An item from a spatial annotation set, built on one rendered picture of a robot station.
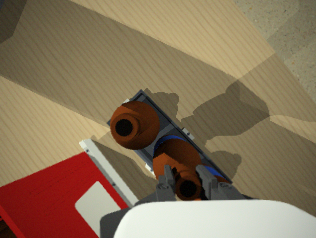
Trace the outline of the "dark grey rectangular tray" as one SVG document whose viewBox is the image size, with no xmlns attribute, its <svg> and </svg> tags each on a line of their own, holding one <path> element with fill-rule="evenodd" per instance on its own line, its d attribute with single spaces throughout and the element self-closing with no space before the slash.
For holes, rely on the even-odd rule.
<svg viewBox="0 0 316 238">
<path fill-rule="evenodd" d="M 165 135 L 177 135 L 190 145 L 192 145 L 200 155 L 201 162 L 212 167 L 231 184 L 233 181 L 174 123 L 174 121 L 144 92 L 141 91 L 133 96 L 129 101 L 141 101 L 150 105 L 157 113 L 160 121 L 160 130 L 155 141 L 146 148 L 133 150 L 152 170 L 153 151 L 156 142 Z M 128 101 L 128 102 L 129 102 Z M 211 165 L 211 164 L 213 165 Z"/>
</svg>

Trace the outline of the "red bottle crate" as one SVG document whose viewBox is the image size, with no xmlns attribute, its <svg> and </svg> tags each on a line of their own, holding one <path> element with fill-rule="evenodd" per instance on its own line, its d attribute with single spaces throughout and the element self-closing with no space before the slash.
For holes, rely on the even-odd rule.
<svg viewBox="0 0 316 238">
<path fill-rule="evenodd" d="M 100 219 L 128 207 L 87 153 L 0 191 L 0 221 L 17 238 L 100 238 Z"/>
</svg>

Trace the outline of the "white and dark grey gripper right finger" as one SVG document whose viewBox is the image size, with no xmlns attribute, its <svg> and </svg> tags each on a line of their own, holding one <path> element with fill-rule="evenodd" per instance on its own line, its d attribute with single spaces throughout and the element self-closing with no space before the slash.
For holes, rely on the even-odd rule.
<svg viewBox="0 0 316 238">
<path fill-rule="evenodd" d="M 195 173 L 201 184 L 201 201 L 208 200 L 260 200 L 241 194 L 232 184 L 218 182 L 217 178 L 202 164 L 197 164 Z"/>
</svg>

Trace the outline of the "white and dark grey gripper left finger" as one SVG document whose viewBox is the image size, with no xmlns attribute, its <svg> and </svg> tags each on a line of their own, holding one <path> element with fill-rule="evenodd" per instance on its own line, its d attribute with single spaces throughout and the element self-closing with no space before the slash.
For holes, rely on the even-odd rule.
<svg viewBox="0 0 316 238">
<path fill-rule="evenodd" d="M 177 201 L 175 198 L 175 178 L 171 166 L 164 165 L 164 175 L 158 175 L 156 191 L 137 201 L 134 207 L 145 203 L 174 201 Z M 120 222 L 130 209 L 130 207 L 127 207 L 104 215 L 100 219 L 100 238 L 114 238 Z"/>
</svg>

